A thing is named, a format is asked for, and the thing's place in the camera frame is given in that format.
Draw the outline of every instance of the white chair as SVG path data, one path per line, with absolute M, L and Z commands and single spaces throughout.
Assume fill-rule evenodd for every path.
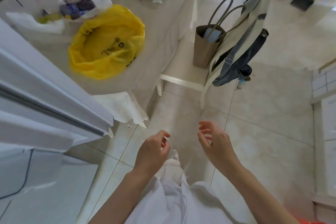
M 256 8 L 250 12 L 249 17 L 241 25 L 227 34 L 212 58 L 208 68 L 200 68 L 193 65 L 194 42 L 190 40 L 190 36 L 187 36 L 188 34 L 185 35 L 179 41 L 174 57 L 160 76 L 157 84 L 158 95 L 162 96 L 163 80 L 199 90 L 202 92 L 201 109 L 204 110 L 206 93 L 212 85 L 212 82 L 220 75 L 225 59 L 212 71 L 213 65 L 222 54 L 236 45 L 246 29 L 255 21 L 258 15 L 267 13 L 270 1 L 271 0 L 261 0 Z M 238 25 L 246 17 L 246 15 L 247 14 L 245 12 L 241 14 L 234 23 L 233 27 Z M 257 20 L 255 22 L 251 33 L 236 53 L 233 62 L 242 56 L 242 54 L 253 44 L 261 32 L 263 24 L 264 20 Z

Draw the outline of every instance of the left hand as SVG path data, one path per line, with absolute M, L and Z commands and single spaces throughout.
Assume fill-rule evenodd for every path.
M 134 172 L 151 179 L 160 170 L 170 151 L 169 142 L 165 137 L 170 137 L 170 134 L 160 130 L 143 142 L 136 156 Z

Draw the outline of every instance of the beige tote bag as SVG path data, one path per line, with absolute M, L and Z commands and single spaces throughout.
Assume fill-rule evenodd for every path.
M 212 59 L 212 57 L 214 56 L 215 52 L 217 51 L 219 45 L 221 44 L 221 42 L 223 41 L 223 39 L 227 35 L 227 33 L 229 33 L 231 30 L 235 29 L 236 27 L 238 27 L 245 20 L 244 19 L 237 26 L 233 27 L 232 29 L 230 29 L 227 32 L 224 29 L 222 29 L 221 23 L 224 21 L 224 19 L 232 11 L 243 7 L 243 5 L 239 5 L 239 6 L 233 8 L 232 10 L 229 11 L 229 9 L 231 8 L 231 6 L 233 4 L 233 0 L 230 0 L 229 6 L 227 7 L 227 9 L 223 13 L 223 15 L 220 17 L 220 19 L 217 21 L 217 23 L 216 24 L 211 24 L 211 21 L 212 21 L 213 17 L 215 16 L 216 12 L 218 11 L 218 9 L 221 7 L 221 5 L 225 1 L 227 1 L 227 0 L 223 0 L 219 4 L 219 6 L 217 6 L 217 8 L 213 12 L 213 14 L 212 14 L 212 16 L 211 16 L 207 25 L 196 27 L 195 42 L 194 42 L 194 62 L 193 62 L 194 66 L 201 67 L 201 68 L 207 68 L 211 59 Z M 208 34 L 208 36 L 206 38 L 203 38 L 203 36 L 205 34 L 205 31 L 208 28 L 212 28 L 212 30 L 210 31 L 210 33 Z M 221 34 L 217 37 L 217 39 L 214 42 L 209 42 L 208 39 L 215 29 L 221 31 Z

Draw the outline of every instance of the yellow plastic bag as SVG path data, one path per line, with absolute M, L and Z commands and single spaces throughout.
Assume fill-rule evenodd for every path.
M 130 10 L 113 5 L 86 20 L 69 47 L 70 68 L 95 79 L 121 73 L 139 54 L 145 25 Z

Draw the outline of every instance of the tiled floor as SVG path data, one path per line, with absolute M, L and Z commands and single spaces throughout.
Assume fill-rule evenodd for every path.
M 220 1 L 198 0 L 197 23 L 207 23 Z M 235 16 L 238 14 L 223 26 L 230 27 Z M 213 120 L 224 128 L 239 159 L 259 181 L 294 216 L 312 220 L 311 72 L 303 68 L 325 62 L 313 54 L 317 46 L 326 44 L 322 39 L 326 35 L 315 33 L 325 33 L 327 24 L 309 21 L 289 6 L 289 0 L 272 0 L 265 21 L 270 36 L 251 61 L 252 80 L 243 89 L 235 90 L 235 81 L 211 87 L 206 108 L 201 111 L 199 92 L 166 83 L 162 97 L 155 93 L 147 108 L 151 118 L 147 129 L 132 123 L 117 124 L 113 139 L 102 138 L 73 148 L 70 155 L 100 163 L 77 223 L 86 223 L 97 212 L 132 169 L 142 142 L 160 129 L 171 134 L 170 143 L 179 153 L 189 183 L 208 182 L 237 221 L 255 223 L 237 190 L 205 157 L 196 136 L 200 120 Z M 307 31 L 313 26 L 316 30 Z

